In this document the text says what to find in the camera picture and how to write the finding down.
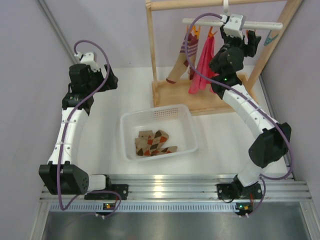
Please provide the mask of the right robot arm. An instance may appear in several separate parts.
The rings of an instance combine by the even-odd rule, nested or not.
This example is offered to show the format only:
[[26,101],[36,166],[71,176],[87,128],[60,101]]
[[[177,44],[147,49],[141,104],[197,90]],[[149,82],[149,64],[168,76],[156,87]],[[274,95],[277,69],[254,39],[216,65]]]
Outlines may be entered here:
[[231,202],[248,198],[260,186],[258,179],[271,163],[278,161],[289,150],[292,129],[288,123],[278,123],[266,114],[253,100],[237,75],[242,70],[245,57],[253,57],[261,37],[252,30],[244,37],[229,36],[220,31],[223,46],[209,63],[215,73],[211,89],[221,100],[231,106],[255,138],[248,150],[249,161],[233,181],[218,186],[219,199]]

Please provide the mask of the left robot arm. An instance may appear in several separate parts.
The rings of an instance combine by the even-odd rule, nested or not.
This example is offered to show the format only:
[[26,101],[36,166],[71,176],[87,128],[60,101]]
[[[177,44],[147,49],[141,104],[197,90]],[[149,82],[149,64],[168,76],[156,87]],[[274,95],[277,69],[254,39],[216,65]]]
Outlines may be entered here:
[[69,67],[70,83],[62,99],[62,118],[53,152],[38,174],[50,194],[84,195],[85,200],[117,200],[116,190],[106,174],[89,174],[78,166],[79,144],[90,116],[96,92],[115,90],[118,78],[105,64],[107,75],[85,63]]

